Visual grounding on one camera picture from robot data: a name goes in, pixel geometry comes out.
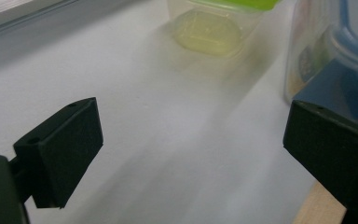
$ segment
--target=wooden stick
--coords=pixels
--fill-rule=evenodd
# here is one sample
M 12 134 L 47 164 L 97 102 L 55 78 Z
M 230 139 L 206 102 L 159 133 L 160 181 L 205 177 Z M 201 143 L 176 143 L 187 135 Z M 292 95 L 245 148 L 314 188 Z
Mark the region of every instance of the wooden stick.
M 340 224 L 346 208 L 330 192 L 315 182 L 293 224 Z

